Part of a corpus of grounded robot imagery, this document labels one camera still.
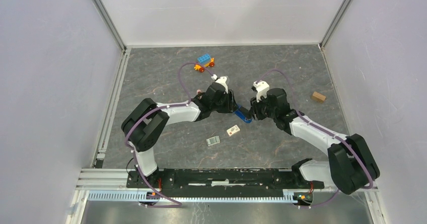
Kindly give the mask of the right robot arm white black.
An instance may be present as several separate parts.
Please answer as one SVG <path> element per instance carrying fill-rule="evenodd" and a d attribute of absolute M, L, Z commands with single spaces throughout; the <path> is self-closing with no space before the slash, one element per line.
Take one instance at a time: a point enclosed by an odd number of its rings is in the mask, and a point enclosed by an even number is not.
<path fill-rule="evenodd" d="M 270 118 L 277 128 L 300 138 L 323 152 L 328 160 L 305 159 L 293 165 L 291 182 L 303 188 L 311 181 L 336 186 L 350 195 L 359 189 L 371 189 L 380 170 L 365 141 L 359 134 L 334 132 L 292 109 L 287 94 L 281 88 L 252 87 L 251 111 L 256 120 Z"/>

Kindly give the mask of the blue stapler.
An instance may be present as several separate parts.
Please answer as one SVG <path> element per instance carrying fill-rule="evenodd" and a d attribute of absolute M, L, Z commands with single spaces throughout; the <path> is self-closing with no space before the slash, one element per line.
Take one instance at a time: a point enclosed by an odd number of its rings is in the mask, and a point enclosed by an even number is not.
<path fill-rule="evenodd" d="M 238 104 L 237 109 L 234 111 L 234 114 L 238 116 L 243 122 L 251 123 L 252 117 L 247 117 L 247 110 L 242 105 Z"/>

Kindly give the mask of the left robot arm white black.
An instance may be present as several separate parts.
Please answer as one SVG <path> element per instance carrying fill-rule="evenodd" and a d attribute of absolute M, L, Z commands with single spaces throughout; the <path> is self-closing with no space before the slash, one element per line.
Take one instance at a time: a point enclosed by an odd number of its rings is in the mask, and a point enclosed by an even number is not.
<path fill-rule="evenodd" d="M 212 83 L 205 92 L 190 100 L 164 104 L 151 98 L 143 99 L 122 123 L 125 145 L 131 149 L 139 171 L 139 181 L 145 187 L 158 182 L 158 165 L 154 145 L 164 128 L 180 122 L 198 122 L 210 117 L 212 112 L 231 114 L 238 110 L 232 90 L 219 83 Z"/>

